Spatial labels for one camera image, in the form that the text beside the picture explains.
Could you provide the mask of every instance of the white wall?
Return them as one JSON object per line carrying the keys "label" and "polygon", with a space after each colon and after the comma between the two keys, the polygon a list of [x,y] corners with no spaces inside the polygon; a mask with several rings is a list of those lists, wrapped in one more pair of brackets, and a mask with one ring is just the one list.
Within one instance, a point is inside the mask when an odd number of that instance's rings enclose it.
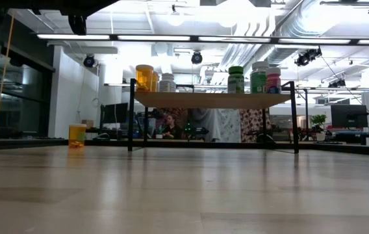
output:
{"label": "white wall", "polygon": [[93,120],[97,126],[99,107],[93,100],[98,95],[99,77],[67,56],[60,46],[55,47],[53,66],[56,72],[52,80],[49,137],[68,138],[69,124],[79,124],[81,120]]}

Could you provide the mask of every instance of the security camera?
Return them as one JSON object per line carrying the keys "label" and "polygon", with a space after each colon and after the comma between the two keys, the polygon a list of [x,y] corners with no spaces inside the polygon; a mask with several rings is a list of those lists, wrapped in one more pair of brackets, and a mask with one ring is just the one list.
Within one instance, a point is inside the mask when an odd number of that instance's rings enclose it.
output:
{"label": "security camera", "polygon": [[83,60],[83,64],[87,68],[95,68],[97,61],[95,60],[94,55],[86,55],[85,60]]}
{"label": "security camera", "polygon": [[200,51],[195,51],[192,55],[192,64],[200,64],[202,62],[202,55]]}

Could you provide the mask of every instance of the ceiling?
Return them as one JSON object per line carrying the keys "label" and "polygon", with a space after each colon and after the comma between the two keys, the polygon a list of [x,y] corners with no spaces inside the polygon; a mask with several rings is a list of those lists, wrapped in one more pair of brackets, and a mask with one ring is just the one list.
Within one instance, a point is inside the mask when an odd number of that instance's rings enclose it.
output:
{"label": "ceiling", "polygon": [[[246,0],[227,0],[218,6],[199,6],[199,1],[119,1],[107,8],[91,15],[87,21],[88,34],[197,34],[197,35],[236,35],[240,23],[258,22],[255,32],[260,35],[269,33],[275,22],[278,22],[298,0],[286,0],[286,5],[273,5],[271,11],[264,13],[253,6],[247,5]],[[178,14],[170,15],[172,4],[175,4]],[[333,38],[358,38],[369,37],[369,14],[366,10],[353,11],[354,14],[337,15],[337,20],[332,27],[321,35]],[[275,22],[262,23],[262,15],[270,14],[269,19]],[[322,18],[312,25],[319,28],[325,17],[333,17],[333,12],[321,12]],[[171,21],[182,17],[182,24],[173,26]],[[57,11],[44,10],[41,16],[35,16],[30,10],[17,10],[17,20],[20,20],[36,33],[71,33],[67,17],[61,16]],[[232,24],[232,20],[238,19],[239,23],[234,27],[224,27]],[[154,43],[143,42],[61,42],[62,45],[70,45],[75,51],[77,48],[116,47],[117,56],[123,61],[124,77],[134,77],[134,67],[143,62],[154,65],[161,72],[161,65],[168,62],[173,73],[189,73],[199,75],[203,66],[217,66],[224,60],[224,56],[230,51],[231,45],[227,44],[193,44],[172,43],[173,48],[187,48],[201,51],[203,63],[193,65],[190,61],[192,55],[172,55],[168,60],[151,56],[151,46]],[[298,68],[294,65],[294,59],[302,50],[295,51],[287,57],[280,67],[283,80],[299,80],[309,85],[317,85],[321,80],[333,76],[333,72],[322,59],[310,63],[306,67]],[[362,70],[369,68],[369,47],[359,46],[323,46],[323,57],[335,73],[350,71],[347,79],[359,80]],[[84,57],[79,50],[77,56]]]}

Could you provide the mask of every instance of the glass wall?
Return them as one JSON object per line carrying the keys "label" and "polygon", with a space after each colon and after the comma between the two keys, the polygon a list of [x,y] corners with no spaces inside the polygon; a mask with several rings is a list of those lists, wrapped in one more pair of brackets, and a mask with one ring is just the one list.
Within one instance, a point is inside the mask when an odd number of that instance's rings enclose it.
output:
{"label": "glass wall", "polygon": [[46,137],[51,77],[18,61],[0,57],[0,138]]}
{"label": "glass wall", "polygon": [[42,72],[14,60],[0,57],[0,86],[3,77],[4,63],[8,62],[3,83],[3,92],[16,96],[49,101],[50,80]]}

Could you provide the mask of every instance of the person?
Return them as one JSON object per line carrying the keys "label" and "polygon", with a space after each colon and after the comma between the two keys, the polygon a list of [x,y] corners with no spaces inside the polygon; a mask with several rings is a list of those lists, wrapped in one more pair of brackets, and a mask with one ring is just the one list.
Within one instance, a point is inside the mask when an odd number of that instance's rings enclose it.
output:
{"label": "person", "polygon": [[182,129],[176,125],[176,117],[172,114],[166,117],[166,128],[163,130],[164,139],[182,139]]}

